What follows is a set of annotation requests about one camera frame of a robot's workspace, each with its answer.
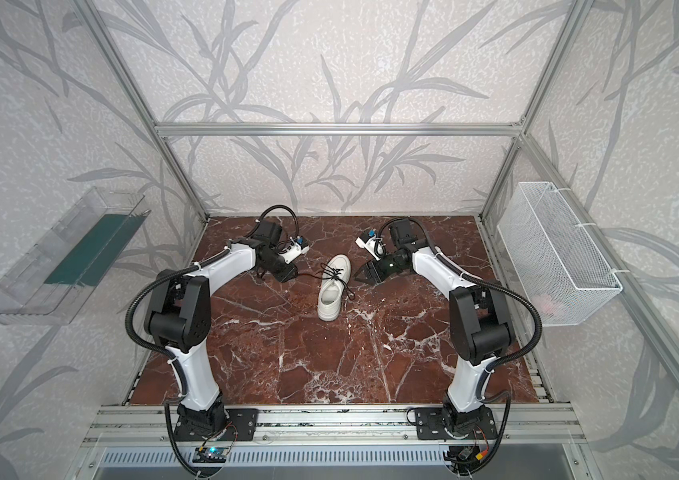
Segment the white sneaker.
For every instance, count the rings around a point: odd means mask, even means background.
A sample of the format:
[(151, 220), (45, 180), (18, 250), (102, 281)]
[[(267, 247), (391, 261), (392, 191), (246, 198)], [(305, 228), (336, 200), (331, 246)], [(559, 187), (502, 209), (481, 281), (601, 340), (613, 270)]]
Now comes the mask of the white sneaker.
[[(343, 268), (343, 280), (351, 280), (351, 260), (345, 254), (339, 254), (329, 260), (332, 267)], [(318, 318), (324, 322), (337, 320), (343, 306), (343, 286), (337, 281), (321, 280), (317, 301)]]

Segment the black shoelace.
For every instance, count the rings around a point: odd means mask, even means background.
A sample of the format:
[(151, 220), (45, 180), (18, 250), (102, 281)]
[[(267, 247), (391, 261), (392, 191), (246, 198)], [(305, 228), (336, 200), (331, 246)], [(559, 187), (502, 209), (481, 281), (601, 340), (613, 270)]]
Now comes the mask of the black shoelace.
[(301, 272), (297, 274), (297, 277), (306, 276), (319, 280), (337, 281), (341, 284), (341, 286), (343, 286), (343, 296), (347, 296), (347, 299), (351, 301), (357, 298), (355, 292), (353, 292), (353, 290), (349, 287), (349, 282), (343, 280), (343, 272), (345, 272), (343, 268), (332, 267), (325, 262), (319, 264), (319, 266), (321, 267), (320, 274)]

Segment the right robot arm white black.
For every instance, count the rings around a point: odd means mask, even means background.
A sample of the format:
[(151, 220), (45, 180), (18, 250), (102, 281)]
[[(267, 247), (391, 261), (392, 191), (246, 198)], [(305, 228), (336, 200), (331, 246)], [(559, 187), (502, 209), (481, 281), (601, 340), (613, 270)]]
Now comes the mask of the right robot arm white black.
[[(471, 274), (448, 258), (431, 240), (419, 220), (401, 217), (379, 229), (369, 229), (355, 240), (373, 259), (363, 264), (355, 279), (379, 285), (387, 278), (411, 271), (429, 280), (449, 302), (449, 335), (459, 356), (453, 381), (441, 407), (415, 407), (413, 425), (419, 440), (501, 439), (503, 430), (495, 423), (489, 405), (513, 396), (503, 391), (487, 397), (489, 379), (499, 366), (531, 352), (541, 339), (541, 316), (527, 298)], [(515, 328), (509, 299), (521, 304), (535, 322), (535, 333), (527, 345), (509, 353), (515, 343)]]

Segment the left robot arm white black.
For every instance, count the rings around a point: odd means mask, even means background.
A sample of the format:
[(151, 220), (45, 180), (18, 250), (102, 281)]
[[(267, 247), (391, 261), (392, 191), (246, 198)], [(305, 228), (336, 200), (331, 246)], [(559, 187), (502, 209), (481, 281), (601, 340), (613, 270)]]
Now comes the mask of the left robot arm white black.
[(223, 438), (235, 428), (207, 352), (211, 330), (211, 297), (247, 271), (262, 271), (276, 281), (293, 280), (295, 258), (305, 252), (296, 213), (276, 204), (266, 208), (247, 234), (227, 241), (221, 252), (181, 270), (164, 270), (144, 286), (127, 307), (124, 327), (129, 339), (167, 360), (176, 378), (177, 422), (167, 420), (170, 441)]

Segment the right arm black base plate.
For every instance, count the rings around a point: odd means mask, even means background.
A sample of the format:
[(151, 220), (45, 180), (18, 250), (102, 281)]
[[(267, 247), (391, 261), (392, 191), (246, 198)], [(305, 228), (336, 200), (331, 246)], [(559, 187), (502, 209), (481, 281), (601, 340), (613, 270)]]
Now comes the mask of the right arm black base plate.
[(499, 436), (491, 408), (454, 412), (447, 406), (411, 409), (418, 440), (495, 440)]

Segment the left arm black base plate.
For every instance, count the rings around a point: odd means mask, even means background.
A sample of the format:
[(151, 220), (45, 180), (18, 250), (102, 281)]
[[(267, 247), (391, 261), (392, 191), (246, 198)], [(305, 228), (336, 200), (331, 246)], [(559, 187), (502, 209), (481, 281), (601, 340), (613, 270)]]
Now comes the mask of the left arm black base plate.
[(179, 442), (252, 441), (259, 411), (255, 408), (221, 408), (200, 412), (180, 408), (173, 431)]

